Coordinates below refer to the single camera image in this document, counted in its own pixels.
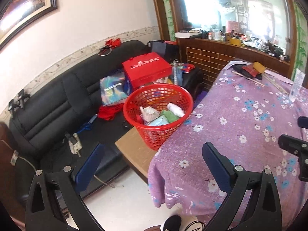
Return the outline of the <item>iridescent shopping bag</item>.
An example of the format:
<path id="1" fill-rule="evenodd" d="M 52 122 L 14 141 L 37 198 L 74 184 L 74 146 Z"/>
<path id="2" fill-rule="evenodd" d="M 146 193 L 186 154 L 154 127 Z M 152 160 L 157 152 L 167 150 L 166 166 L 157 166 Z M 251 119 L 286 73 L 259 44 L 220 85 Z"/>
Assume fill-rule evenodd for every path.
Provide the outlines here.
<path id="1" fill-rule="evenodd" d="M 125 82 L 123 72 L 100 79 L 101 101 L 103 106 L 119 104 L 127 98 Z"/>

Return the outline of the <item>white lotion tube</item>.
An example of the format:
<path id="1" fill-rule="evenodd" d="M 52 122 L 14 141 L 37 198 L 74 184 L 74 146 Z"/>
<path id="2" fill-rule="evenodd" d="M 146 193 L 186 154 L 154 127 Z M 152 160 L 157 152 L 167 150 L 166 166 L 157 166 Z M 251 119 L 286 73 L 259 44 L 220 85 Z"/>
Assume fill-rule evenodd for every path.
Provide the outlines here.
<path id="1" fill-rule="evenodd" d="M 290 94 L 289 94 L 289 100 L 292 103 L 295 102 L 296 98 L 300 94 L 300 90 L 304 82 L 304 78 L 305 78 L 305 73 L 300 71 L 300 69 L 297 68 L 295 72 L 295 78 L 293 81 L 293 85 L 291 87 Z"/>

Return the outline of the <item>wooden chopstick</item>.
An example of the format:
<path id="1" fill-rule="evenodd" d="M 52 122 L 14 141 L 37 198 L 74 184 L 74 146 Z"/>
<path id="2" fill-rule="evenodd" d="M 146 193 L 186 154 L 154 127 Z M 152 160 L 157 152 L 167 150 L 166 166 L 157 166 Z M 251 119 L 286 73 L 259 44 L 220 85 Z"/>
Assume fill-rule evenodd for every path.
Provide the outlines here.
<path id="1" fill-rule="evenodd" d="M 241 77 L 243 77 L 243 78 L 246 78 L 247 80 L 250 80 L 250 81 L 252 81 L 252 82 L 254 82 L 254 83 L 256 83 L 256 84 L 258 84 L 258 85 L 260 85 L 260 86 L 262 86 L 262 87 L 265 86 L 265 85 L 262 84 L 261 82 L 255 80 L 255 79 L 252 79 L 252 78 L 248 78 L 248 77 L 244 76 L 243 74 L 240 74 L 240 73 L 238 73 L 238 72 L 236 72 L 236 71 L 233 71 L 233 70 L 232 70 L 231 72 L 234 73 L 234 74 L 236 74 L 236 75 L 238 75 L 238 76 L 241 76 Z"/>

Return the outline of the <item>red cloth on sofa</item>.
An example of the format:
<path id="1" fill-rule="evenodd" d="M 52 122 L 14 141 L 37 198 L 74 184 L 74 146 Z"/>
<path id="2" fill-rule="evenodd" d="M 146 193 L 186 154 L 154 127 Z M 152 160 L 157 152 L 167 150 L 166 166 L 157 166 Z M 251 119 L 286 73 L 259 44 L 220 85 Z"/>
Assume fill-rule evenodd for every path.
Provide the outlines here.
<path id="1" fill-rule="evenodd" d="M 114 49 L 116 47 L 119 47 L 121 45 L 121 39 L 116 38 L 116 39 L 109 39 L 105 42 L 105 47 L 106 48 L 111 48 Z"/>

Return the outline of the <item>framed picture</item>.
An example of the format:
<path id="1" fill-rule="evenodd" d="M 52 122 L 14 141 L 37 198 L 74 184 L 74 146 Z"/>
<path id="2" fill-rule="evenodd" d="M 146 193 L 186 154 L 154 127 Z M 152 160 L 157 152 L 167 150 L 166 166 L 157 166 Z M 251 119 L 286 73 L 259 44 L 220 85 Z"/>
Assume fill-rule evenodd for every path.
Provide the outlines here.
<path id="1" fill-rule="evenodd" d="M 1 49 L 25 27 L 57 9 L 57 0 L 3 0 Z"/>

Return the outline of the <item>purple floral tablecloth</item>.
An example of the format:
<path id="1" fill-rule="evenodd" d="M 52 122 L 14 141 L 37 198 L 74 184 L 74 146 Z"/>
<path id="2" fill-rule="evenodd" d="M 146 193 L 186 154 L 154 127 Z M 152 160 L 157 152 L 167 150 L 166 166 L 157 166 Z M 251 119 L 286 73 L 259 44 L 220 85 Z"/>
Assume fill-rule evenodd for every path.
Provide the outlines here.
<path id="1" fill-rule="evenodd" d="M 295 101 L 291 85 L 280 81 L 280 91 L 267 79 L 260 84 L 235 74 L 220 72 L 213 86 L 189 118 L 161 146 L 148 171 L 149 191 L 156 207 L 180 204 L 183 213 L 209 221 L 226 193 L 217 185 L 202 157 L 211 142 L 232 164 L 248 171 L 270 169 L 287 228 L 307 200 L 307 184 L 300 181 L 299 163 L 278 145 L 280 135 L 307 140 L 307 130 L 297 124 L 307 115 L 307 89 Z"/>

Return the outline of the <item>red plastic basket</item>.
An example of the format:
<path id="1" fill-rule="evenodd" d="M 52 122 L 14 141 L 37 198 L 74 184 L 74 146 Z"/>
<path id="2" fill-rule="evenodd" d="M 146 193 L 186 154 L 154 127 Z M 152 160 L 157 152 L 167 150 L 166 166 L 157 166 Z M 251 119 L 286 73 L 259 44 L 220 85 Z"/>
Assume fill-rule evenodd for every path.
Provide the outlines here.
<path id="1" fill-rule="evenodd" d="M 187 90 L 171 84 L 147 85 L 125 101 L 125 119 L 136 128 L 145 144 L 157 151 L 184 123 L 193 109 Z"/>

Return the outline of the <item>cardboard box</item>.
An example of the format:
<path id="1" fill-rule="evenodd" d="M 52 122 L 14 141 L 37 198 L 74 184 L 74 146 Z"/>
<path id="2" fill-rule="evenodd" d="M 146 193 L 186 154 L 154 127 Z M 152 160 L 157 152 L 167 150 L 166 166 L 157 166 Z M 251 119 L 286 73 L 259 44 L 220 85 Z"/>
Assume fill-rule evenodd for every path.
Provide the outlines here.
<path id="1" fill-rule="evenodd" d="M 117 140 L 115 145 L 130 168 L 147 184 L 150 162 L 157 151 L 145 144 L 135 127 Z"/>

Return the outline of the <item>white power strip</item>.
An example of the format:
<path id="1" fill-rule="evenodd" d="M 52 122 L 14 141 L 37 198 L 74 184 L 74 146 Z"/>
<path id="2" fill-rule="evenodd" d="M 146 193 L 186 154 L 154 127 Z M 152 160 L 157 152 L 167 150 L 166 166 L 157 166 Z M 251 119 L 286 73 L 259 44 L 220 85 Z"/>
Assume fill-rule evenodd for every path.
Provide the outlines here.
<path id="1" fill-rule="evenodd" d="M 65 137 L 68 140 L 71 153 L 81 157 L 80 150 L 82 149 L 82 144 L 81 144 L 81 141 L 77 133 L 74 133 L 72 135 L 69 133 L 66 133 Z"/>

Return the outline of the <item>yellow tin on counter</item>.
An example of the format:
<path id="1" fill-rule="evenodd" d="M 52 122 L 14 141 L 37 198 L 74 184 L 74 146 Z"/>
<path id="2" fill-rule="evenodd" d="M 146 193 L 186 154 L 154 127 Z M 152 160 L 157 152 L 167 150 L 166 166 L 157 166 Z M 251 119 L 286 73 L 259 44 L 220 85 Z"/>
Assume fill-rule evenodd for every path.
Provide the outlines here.
<path id="1" fill-rule="evenodd" d="M 241 46 L 242 40 L 240 38 L 230 38 L 229 43 L 234 46 Z"/>

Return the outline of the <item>black leather sofa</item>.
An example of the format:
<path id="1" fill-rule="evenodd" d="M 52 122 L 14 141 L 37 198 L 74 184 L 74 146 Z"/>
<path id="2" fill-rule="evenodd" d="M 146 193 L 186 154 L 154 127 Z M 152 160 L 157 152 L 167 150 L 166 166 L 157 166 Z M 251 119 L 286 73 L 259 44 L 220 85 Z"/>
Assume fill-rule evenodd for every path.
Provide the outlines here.
<path id="1" fill-rule="evenodd" d="M 100 79 L 117 73 L 125 75 L 127 96 L 135 91 L 122 63 L 131 57 L 151 53 L 142 42 L 122 43 L 108 55 L 93 55 L 54 78 L 34 95 L 21 94 L 19 105 L 11 104 L 9 129 L 16 141 L 19 158 L 16 162 L 17 199 L 26 203 L 35 172 L 56 173 L 79 160 L 71 153 L 66 133 L 77 133 L 82 144 L 81 157 L 91 154 L 101 143 L 104 158 L 87 189 L 86 197 L 127 169 L 115 142 L 131 126 L 122 112 L 111 119 L 101 117 Z"/>

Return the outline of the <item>yellow square dish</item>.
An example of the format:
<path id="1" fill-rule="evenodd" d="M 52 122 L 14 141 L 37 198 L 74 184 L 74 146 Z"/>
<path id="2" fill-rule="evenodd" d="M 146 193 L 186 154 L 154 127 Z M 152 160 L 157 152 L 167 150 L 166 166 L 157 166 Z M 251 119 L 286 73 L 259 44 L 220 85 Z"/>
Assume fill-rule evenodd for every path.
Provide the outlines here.
<path id="1" fill-rule="evenodd" d="M 259 62 L 254 62 L 253 63 L 253 68 L 260 74 L 263 74 L 265 72 L 265 66 L 263 66 L 261 63 Z"/>

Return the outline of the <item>green towel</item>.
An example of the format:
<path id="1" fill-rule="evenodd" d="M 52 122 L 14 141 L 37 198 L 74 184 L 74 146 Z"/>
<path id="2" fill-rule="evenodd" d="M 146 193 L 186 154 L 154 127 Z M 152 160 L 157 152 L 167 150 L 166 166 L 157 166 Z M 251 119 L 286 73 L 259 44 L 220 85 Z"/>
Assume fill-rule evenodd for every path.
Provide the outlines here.
<path id="1" fill-rule="evenodd" d="M 177 115 L 175 115 L 170 110 L 162 110 L 160 115 L 164 116 L 167 119 L 168 123 L 173 123 L 180 119 Z"/>

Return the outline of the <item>white red paper bag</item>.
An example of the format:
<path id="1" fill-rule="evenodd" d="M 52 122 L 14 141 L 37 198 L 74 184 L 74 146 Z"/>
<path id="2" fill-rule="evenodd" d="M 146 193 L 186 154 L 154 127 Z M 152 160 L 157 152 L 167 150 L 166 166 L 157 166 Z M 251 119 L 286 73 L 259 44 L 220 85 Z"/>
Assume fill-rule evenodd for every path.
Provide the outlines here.
<path id="1" fill-rule="evenodd" d="M 139 109 L 141 111 L 142 119 L 148 123 L 160 116 L 160 112 L 152 107 L 143 108 L 142 106 L 140 106 Z"/>

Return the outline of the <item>dark navy paper bag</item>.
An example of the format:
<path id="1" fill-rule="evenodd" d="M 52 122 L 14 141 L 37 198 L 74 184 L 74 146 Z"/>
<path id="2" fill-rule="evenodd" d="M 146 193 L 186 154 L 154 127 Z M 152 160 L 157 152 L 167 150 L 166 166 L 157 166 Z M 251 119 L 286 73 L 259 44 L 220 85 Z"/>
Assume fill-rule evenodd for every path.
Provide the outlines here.
<path id="1" fill-rule="evenodd" d="M 165 43 L 163 41 L 149 41 L 148 46 L 151 49 L 151 52 L 157 53 L 168 63 L 172 63 L 174 60 L 180 59 L 180 50 L 178 45 Z"/>

